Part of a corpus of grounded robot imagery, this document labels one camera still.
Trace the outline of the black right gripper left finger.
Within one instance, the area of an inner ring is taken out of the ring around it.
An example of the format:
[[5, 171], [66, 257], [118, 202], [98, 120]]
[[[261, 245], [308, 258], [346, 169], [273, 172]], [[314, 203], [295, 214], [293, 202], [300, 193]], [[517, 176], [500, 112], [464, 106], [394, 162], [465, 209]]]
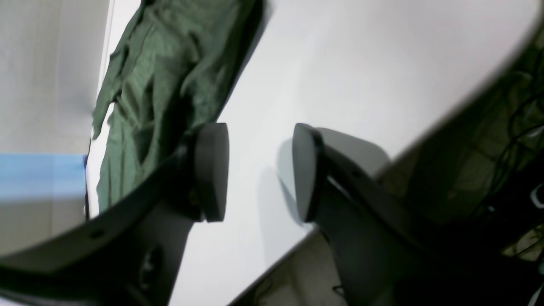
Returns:
[[1, 298], [27, 306], [166, 306], [195, 223], [223, 221], [229, 130], [202, 124], [91, 221], [1, 257]]

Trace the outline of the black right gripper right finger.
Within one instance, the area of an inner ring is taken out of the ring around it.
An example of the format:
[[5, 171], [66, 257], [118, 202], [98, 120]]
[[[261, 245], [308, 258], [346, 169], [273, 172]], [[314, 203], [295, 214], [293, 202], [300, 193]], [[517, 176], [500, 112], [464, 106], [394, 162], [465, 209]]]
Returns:
[[404, 209], [359, 165], [296, 124], [292, 161], [299, 219], [332, 252], [350, 306], [542, 306], [536, 263], [492, 254]]

